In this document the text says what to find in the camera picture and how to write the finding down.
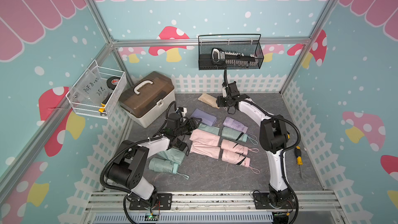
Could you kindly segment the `black umbrella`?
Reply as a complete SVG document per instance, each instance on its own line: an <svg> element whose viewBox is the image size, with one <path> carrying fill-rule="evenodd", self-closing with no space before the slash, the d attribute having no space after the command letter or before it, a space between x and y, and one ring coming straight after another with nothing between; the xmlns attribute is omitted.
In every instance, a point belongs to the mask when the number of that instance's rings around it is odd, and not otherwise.
<svg viewBox="0 0 398 224"><path fill-rule="evenodd" d="M190 147L186 142L183 142L180 139L176 139L176 142L174 143L173 147L179 151L182 151L186 156L189 155Z"/></svg>

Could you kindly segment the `pink sleeve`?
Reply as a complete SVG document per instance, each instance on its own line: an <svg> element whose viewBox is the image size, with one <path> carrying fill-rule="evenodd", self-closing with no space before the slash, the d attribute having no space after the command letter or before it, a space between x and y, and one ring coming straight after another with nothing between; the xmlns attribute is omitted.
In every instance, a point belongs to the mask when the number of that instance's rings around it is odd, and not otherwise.
<svg viewBox="0 0 398 224"><path fill-rule="evenodd" d="M199 142L204 145L217 147L220 141L220 136L200 129L196 129L192 131L190 135L190 140L192 142Z"/></svg>
<svg viewBox="0 0 398 224"><path fill-rule="evenodd" d="M193 142L190 148L190 153L204 155L213 159L219 159L220 152L220 147L205 145L199 142Z"/></svg>

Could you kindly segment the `beige sleeved umbrella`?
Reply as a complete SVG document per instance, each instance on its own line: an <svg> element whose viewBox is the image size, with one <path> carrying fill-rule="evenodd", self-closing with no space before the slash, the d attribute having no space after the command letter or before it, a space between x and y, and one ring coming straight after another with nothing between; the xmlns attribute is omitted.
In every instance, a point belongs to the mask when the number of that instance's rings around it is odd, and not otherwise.
<svg viewBox="0 0 398 224"><path fill-rule="evenodd" d="M219 109L219 106L217 105L217 99L214 96L211 96L210 94L203 93L198 98L198 100L213 107L213 108Z"/></svg>

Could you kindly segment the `lilac sleeved umbrella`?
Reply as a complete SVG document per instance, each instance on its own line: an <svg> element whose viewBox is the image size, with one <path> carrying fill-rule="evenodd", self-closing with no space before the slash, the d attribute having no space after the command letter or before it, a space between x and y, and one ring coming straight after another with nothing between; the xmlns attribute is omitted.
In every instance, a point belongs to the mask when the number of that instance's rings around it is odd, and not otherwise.
<svg viewBox="0 0 398 224"><path fill-rule="evenodd" d="M239 121L237 121L237 120L235 120L235 119L233 119L233 118L230 118L230 117L227 117L227 118L224 120L223 125L224 125L225 127L234 129L234 130L239 131L239 132L242 132L242 133L247 133L247 130L248 130L248 127L247 127L247 126L245 126L245 125L242 124L241 122L239 122Z"/></svg>

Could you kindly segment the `mint green sleeve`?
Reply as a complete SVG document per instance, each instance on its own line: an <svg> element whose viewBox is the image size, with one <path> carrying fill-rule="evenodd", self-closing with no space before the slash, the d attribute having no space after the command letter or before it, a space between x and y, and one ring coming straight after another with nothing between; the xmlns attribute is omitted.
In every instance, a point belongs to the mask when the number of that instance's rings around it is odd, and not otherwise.
<svg viewBox="0 0 398 224"><path fill-rule="evenodd" d="M220 129L218 127L212 127L212 126L208 126L206 124L200 123L198 129L214 134L214 135L219 135L219 131Z"/></svg>
<svg viewBox="0 0 398 224"><path fill-rule="evenodd" d="M165 160L172 161L172 162L178 164L179 166L182 164L182 162L186 156L185 152L180 151L179 149L176 149L176 148L171 148L166 151L161 151L161 152L157 153L157 155Z"/></svg>

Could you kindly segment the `lilac sleeve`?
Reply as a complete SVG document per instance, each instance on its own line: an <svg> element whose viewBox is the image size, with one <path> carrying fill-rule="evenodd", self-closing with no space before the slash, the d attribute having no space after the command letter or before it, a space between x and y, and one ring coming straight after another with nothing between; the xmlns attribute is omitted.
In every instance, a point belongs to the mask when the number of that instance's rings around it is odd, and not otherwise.
<svg viewBox="0 0 398 224"><path fill-rule="evenodd" d="M208 126L213 126L216 121L217 117L211 114L208 114L200 109L196 109L192 114L191 117L200 118L202 119L202 123Z"/></svg>

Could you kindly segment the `mint green sleeved umbrella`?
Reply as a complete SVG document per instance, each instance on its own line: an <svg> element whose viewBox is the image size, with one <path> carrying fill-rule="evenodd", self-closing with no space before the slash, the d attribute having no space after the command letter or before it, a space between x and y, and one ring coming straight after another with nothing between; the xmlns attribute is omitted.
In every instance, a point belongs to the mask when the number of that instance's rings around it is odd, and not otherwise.
<svg viewBox="0 0 398 224"><path fill-rule="evenodd" d="M258 145L257 138L254 135L243 133L229 127L223 127L221 136L231 141L240 141L244 143L249 141L254 145Z"/></svg>

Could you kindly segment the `pink sleeved umbrella front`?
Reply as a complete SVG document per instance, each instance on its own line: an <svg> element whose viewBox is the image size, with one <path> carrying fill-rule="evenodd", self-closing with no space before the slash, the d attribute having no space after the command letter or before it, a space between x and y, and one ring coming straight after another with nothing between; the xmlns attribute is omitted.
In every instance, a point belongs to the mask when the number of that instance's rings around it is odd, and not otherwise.
<svg viewBox="0 0 398 224"><path fill-rule="evenodd" d="M258 148L248 148L246 146L243 146L241 144L237 144L233 141L229 140L222 140L221 142L221 149L227 150L230 152L238 153L240 155L248 155L249 152L254 152L257 153L259 152Z"/></svg>

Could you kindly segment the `pink sleeved umbrella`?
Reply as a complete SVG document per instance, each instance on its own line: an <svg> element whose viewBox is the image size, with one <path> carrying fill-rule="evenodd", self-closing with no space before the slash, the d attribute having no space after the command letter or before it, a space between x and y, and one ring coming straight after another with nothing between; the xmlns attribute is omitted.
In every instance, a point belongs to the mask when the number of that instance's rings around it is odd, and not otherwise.
<svg viewBox="0 0 398 224"><path fill-rule="evenodd" d="M228 151L228 150L223 150L222 156L221 156L222 161L230 163L230 164L235 164L238 166L246 167L251 169L255 174L260 174L260 170L257 168L254 168L250 165L251 159L249 157L246 157L244 155Z"/></svg>
<svg viewBox="0 0 398 224"><path fill-rule="evenodd" d="M249 152L254 152L257 153L259 152L258 148L248 148L246 146L243 146L241 144L237 144L233 141L229 140L222 140L221 142L221 149L227 150L230 152L238 153L240 155L248 155Z"/></svg>

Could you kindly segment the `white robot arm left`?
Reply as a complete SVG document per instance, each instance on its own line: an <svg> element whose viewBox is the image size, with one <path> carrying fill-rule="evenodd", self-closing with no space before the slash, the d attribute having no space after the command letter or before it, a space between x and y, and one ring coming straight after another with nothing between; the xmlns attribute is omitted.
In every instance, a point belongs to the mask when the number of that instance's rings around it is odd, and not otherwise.
<svg viewBox="0 0 398 224"><path fill-rule="evenodd" d="M182 146L180 136L191 135L202 122L201 118L187 117L183 107L173 101L166 110L165 121L159 130L142 141L123 141L116 154L104 166L100 184L104 188L126 193L126 200L135 201L148 210L161 205L155 186L144 178L147 159L161 151Z"/></svg>

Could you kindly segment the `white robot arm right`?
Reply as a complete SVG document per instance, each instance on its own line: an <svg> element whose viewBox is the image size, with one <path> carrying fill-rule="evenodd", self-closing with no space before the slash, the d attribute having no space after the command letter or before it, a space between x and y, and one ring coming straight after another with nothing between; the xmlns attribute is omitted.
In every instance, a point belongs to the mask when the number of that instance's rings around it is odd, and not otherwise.
<svg viewBox="0 0 398 224"><path fill-rule="evenodd" d="M288 183L285 152L300 143L298 128L282 115L273 115L258 106L245 94L240 94L236 82L229 83L227 70L223 73L223 96L217 97L217 105L228 110L234 108L249 116L260 127L258 142L266 151L270 180L269 201L273 208L280 208L290 199L296 199Z"/></svg>

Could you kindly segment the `brown lidded white toolbox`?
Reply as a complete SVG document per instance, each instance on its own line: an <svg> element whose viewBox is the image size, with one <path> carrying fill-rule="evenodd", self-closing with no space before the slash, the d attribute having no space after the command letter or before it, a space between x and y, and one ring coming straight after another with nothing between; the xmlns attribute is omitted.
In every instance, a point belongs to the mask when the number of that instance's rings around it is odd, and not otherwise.
<svg viewBox="0 0 398 224"><path fill-rule="evenodd" d="M143 128L149 127L175 101L172 80L152 72L119 97L120 106Z"/></svg>

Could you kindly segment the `socket set in basket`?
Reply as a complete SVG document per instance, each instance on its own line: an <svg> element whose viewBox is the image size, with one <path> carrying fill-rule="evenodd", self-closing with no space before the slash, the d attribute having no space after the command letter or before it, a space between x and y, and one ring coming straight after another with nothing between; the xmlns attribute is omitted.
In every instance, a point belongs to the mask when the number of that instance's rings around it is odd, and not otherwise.
<svg viewBox="0 0 398 224"><path fill-rule="evenodd" d="M254 55L223 51L213 48L211 51L211 62L215 66L253 68L258 66L258 59Z"/></svg>

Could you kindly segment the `yellow black tool in bin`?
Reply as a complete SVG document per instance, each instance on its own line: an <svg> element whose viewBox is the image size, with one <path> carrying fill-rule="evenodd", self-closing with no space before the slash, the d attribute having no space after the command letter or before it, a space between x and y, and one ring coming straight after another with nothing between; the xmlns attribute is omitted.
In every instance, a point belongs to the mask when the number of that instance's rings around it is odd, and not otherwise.
<svg viewBox="0 0 398 224"><path fill-rule="evenodd" d="M106 105L108 101L110 100L112 96L112 93L110 93L101 103L101 107L98 109L98 111L101 113L101 115L106 114Z"/></svg>

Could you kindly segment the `black tape roll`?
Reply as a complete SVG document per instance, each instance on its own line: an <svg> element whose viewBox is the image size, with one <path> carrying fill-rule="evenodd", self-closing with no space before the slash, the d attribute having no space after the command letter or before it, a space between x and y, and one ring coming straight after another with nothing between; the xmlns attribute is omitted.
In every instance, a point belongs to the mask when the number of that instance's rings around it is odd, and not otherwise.
<svg viewBox="0 0 398 224"><path fill-rule="evenodd" d="M120 77L112 76L107 79L107 86L110 90L114 91L120 82Z"/></svg>

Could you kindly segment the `yellow handled screwdriver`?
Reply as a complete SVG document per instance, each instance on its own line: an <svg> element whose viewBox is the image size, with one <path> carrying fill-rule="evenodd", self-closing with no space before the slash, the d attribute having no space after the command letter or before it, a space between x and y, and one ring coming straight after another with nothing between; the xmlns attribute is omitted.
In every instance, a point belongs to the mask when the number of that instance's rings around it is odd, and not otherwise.
<svg viewBox="0 0 398 224"><path fill-rule="evenodd" d="M294 154L295 154L295 157L296 157L296 163L297 163L297 165L298 165L298 167L299 167L299 169L300 169L300 177L301 177L301 179L303 179L303 172L302 172L302 165L303 165L303 162L302 162L302 151L301 151L301 148L300 148L299 146L296 146L296 147L295 147L295 149L294 149Z"/></svg>

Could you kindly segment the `clear acrylic wall bin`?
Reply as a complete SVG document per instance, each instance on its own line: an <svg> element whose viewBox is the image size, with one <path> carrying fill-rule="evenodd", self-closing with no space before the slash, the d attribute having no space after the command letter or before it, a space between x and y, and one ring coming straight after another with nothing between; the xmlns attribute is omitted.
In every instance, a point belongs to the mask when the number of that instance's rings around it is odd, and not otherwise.
<svg viewBox="0 0 398 224"><path fill-rule="evenodd" d="M114 91L107 86L107 79L112 76L121 78ZM70 88L66 98L77 115L109 119L116 109L119 97L126 85L127 79L124 71L100 66L94 60ZM98 109L110 93L112 96L106 105L106 114L101 115Z"/></svg>

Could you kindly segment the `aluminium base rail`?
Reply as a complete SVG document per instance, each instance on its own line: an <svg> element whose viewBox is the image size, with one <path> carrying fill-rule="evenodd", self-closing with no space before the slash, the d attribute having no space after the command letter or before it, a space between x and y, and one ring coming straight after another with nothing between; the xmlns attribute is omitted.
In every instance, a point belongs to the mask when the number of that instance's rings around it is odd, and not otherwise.
<svg viewBox="0 0 398 224"><path fill-rule="evenodd" d="M332 191L298 191L279 209L264 194L252 191L167 192L162 205L146 210L138 204L123 211L124 194L94 193L82 224L347 224L343 207Z"/></svg>

